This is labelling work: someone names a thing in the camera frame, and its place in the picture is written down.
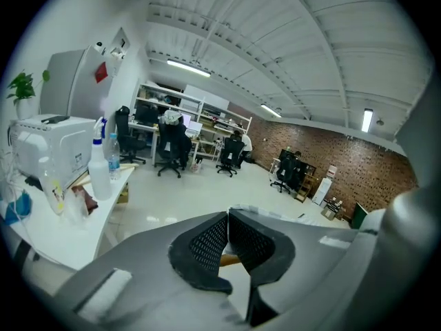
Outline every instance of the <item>ceiling light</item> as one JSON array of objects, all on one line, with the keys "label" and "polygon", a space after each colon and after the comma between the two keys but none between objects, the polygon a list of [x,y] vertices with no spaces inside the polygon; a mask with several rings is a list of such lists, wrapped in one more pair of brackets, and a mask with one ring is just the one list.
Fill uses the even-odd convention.
[{"label": "ceiling light", "polygon": [[369,126],[371,126],[372,116],[373,116],[373,110],[365,109],[365,117],[363,119],[363,126],[361,127],[362,131],[364,132],[369,131]]},{"label": "ceiling light", "polygon": [[274,112],[271,108],[268,108],[265,104],[260,105],[263,109],[267,110],[271,114],[275,115],[278,118],[281,118],[282,116]]},{"label": "ceiling light", "polygon": [[186,63],[180,63],[178,61],[174,61],[174,60],[168,59],[167,60],[167,64],[173,65],[173,66],[177,66],[178,68],[182,68],[182,69],[186,69],[186,70],[195,72],[196,74],[201,74],[202,76],[205,76],[205,77],[209,77],[210,76],[209,72],[202,71],[202,70],[200,70],[198,68],[195,68],[194,66],[187,65]]}]

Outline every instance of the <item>potted plant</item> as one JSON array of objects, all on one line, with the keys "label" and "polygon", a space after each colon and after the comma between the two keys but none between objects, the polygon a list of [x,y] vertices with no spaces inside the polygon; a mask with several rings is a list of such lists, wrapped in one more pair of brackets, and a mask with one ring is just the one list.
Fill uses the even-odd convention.
[{"label": "potted plant", "polygon": [[[49,79],[49,71],[44,70],[42,79],[37,86],[41,82],[49,81]],[[20,72],[8,86],[10,90],[15,90],[15,93],[9,94],[8,98],[15,97],[14,105],[17,108],[17,116],[20,120],[30,118],[33,115],[31,100],[32,97],[35,97],[35,91],[34,87],[32,86],[32,81],[34,81],[32,74]]]}]

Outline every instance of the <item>ceiling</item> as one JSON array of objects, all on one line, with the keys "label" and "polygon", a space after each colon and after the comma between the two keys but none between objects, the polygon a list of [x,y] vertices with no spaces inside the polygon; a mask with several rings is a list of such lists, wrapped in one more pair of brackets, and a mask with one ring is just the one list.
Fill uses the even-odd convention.
[{"label": "ceiling", "polygon": [[169,58],[193,63],[232,90],[239,105],[262,114],[266,103],[287,122],[358,130],[371,108],[369,132],[392,141],[433,68],[394,0],[149,3],[145,48],[153,75],[173,79]]}]

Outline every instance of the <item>black office chair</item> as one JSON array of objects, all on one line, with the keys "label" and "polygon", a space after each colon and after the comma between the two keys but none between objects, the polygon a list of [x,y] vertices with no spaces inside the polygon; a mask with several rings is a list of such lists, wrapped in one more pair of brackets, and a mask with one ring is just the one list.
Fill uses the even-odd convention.
[{"label": "black office chair", "polygon": [[162,166],[162,168],[158,172],[158,177],[161,176],[161,173],[164,170],[171,169],[177,173],[178,178],[181,177],[179,168],[179,158],[180,158],[180,150],[179,150],[179,137],[178,137],[178,129],[175,125],[167,125],[167,124],[159,124],[159,147],[158,152],[165,160],[165,162],[155,163],[154,167]]},{"label": "black office chair", "polygon": [[280,187],[279,192],[282,192],[282,189],[288,190],[291,192],[291,188],[288,185],[285,185],[288,181],[291,180],[294,168],[296,167],[296,158],[294,156],[288,155],[280,162],[280,168],[276,172],[277,179],[279,181],[274,181],[270,184],[270,186],[278,186]]},{"label": "black office chair", "polygon": [[121,151],[127,154],[121,155],[121,161],[142,161],[145,164],[145,159],[136,156],[136,151],[143,150],[147,147],[146,142],[138,140],[136,137],[130,135],[129,130],[129,108],[122,106],[115,112],[116,129],[118,130],[118,143]]},{"label": "black office chair", "polygon": [[234,174],[237,174],[232,167],[239,163],[239,155],[240,151],[245,147],[245,144],[242,141],[238,141],[232,139],[231,137],[225,138],[225,147],[220,153],[220,165],[217,165],[216,168],[220,168],[218,173],[221,171],[226,171],[229,173],[229,177],[231,178]]}]

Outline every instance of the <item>white floor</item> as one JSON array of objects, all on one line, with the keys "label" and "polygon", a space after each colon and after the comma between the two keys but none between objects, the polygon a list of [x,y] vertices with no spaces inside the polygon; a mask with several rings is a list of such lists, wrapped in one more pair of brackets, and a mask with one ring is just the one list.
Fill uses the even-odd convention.
[{"label": "white floor", "polygon": [[[309,199],[301,203],[287,192],[279,193],[269,186],[268,172],[257,165],[244,163],[232,178],[216,173],[215,163],[204,160],[199,174],[188,171],[180,179],[170,170],[157,176],[159,168],[147,164],[138,167],[129,179],[129,202],[115,207],[110,227],[117,239],[182,221],[202,214],[224,211],[229,206],[244,203],[288,217],[305,214],[323,226],[348,228],[346,221],[329,221],[320,214],[321,208]],[[103,238],[99,254],[110,249]],[[44,259],[27,264],[26,278],[50,294],[73,274]]]}]

